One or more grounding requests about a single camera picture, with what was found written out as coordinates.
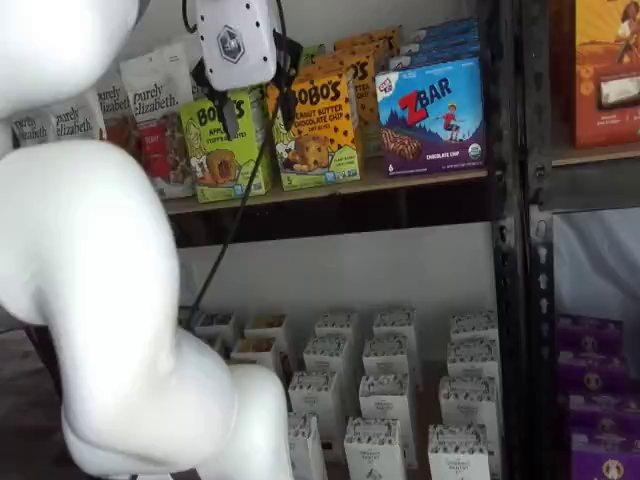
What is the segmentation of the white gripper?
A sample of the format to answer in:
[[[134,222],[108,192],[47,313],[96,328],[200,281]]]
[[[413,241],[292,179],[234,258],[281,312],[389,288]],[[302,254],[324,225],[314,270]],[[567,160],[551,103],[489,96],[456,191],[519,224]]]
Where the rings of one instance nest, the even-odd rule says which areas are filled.
[[[229,90],[272,80],[277,70],[274,33],[279,30],[274,3],[266,0],[198,0],[197,33],[202,56],[191,69],[201,126],[217,122],[227,140],[239,132],[236,105]],[[284,127],[296,113],[293,78],[276,83]]]

